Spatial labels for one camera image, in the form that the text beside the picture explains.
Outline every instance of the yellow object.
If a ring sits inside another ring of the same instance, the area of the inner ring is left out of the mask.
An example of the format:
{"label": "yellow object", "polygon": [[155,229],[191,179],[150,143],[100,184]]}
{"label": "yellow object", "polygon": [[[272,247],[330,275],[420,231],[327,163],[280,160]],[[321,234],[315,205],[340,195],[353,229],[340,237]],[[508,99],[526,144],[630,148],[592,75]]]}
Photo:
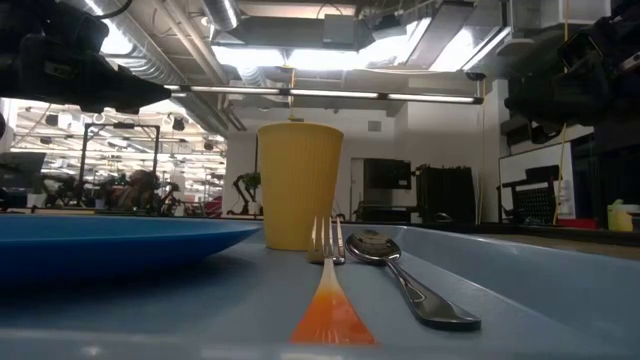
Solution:
{"label": "yellow object", "polygon": [[629,213],[634,212],[640,212],[640,205],[623,205],[621,200],[616,200],[613,205],[607,206],[609,230],[633,231],[633,222]]}
{"label": "yellow object", "polygon": [[331,216],[343,138],[310,123],[258,130],[267,247],[306,251],[313,219]]}

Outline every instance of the fork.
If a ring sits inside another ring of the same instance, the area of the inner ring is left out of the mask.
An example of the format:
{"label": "fork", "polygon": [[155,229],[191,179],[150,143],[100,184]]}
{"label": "fork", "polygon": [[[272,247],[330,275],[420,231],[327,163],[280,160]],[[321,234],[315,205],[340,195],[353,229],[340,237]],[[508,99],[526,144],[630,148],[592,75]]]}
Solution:
{"label": "fork", "polygon": [[317,218],[313,219],[313,230],[311,230],[311,243],[309,245],[309,251],[307,251],[307,260],[313,264],[324,264],[325,259],[333,259],[335,265],[343,265],[346,262],[344,253],[344,242],[342,240],[342,229],[340,226],[340,219],[336,218],[336,238],[338,239],[338,253],[334,256],[333,248],[333,231],[331,230],[331,218],[329,218],[329,239],[325,243],[324,237],[324,217],[321,220],[320,225],[320,241],[317,241]]}
{"label": "fork", "polygon": [[307,258],[311,263],[322,263],[322,277],[304,317],[296,327],[291,342],[305,344],[373,345],[373,335],[360,320],[338,283],[334,264],[345,263],[344,243],[340,220],[336,220],[337,254],[333,244],[331,218],[328,239],[325,238],[324,218],[320,221],[320,239],[316,236],[318,219],[313,230]]}

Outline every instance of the spoon handle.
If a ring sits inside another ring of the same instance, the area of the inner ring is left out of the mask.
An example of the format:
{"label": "spoon handle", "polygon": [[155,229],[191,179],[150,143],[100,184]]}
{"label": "spoon handle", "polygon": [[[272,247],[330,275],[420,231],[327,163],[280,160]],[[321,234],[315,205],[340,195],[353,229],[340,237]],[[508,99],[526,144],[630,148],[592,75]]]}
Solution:
{"label": "spoon handle", "polygon": [[424,286],[394,261],[387,266],[395,275],[413,315],[429,327],[441,330],[472,331],[480,329],[480,319],[463,308],[445,300]]}

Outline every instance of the fork tines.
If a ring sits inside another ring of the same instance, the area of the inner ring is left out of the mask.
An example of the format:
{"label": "fork tines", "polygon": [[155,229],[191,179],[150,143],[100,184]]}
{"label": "fork tines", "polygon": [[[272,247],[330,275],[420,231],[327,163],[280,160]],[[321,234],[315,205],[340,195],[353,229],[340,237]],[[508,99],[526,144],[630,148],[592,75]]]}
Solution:
{"label": "fork tines", "polygon": [[320,234],[317,234],[318,218],[313,219],[313,230],[311,230],[311,244],[308,251],[308,258],[311,262],[323,262],[324,259],[334,259],[336,264],[344,263],[344,243],[342,240],[342,229],[340,219],[336,219],[336,238],[338,242],[337,256],[333,242],[333,230],[331,218],[328,220],[328,229],[325,229],[324,217],[320,219]]}

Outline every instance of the light blue tray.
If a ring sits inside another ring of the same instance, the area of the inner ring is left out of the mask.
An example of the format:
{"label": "light blue tray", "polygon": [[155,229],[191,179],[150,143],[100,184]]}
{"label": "light blue tray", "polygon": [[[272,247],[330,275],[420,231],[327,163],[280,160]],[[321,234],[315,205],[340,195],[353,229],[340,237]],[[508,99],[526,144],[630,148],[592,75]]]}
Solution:
{"label": "light blue tray", "polygon": [[[344,226],[345,236],[363,228]],[[480,316],[482,329],[420,325],[386,269],[349,258],[336,268],[338,279],[380,345],[291,346],[322,269],[303,253],[266,249],[260,231],[176,272],[6,294],[0,358],[640,358],[638,262],[415,228],[367,228],[397,239],[406,252],[402,266]]]}

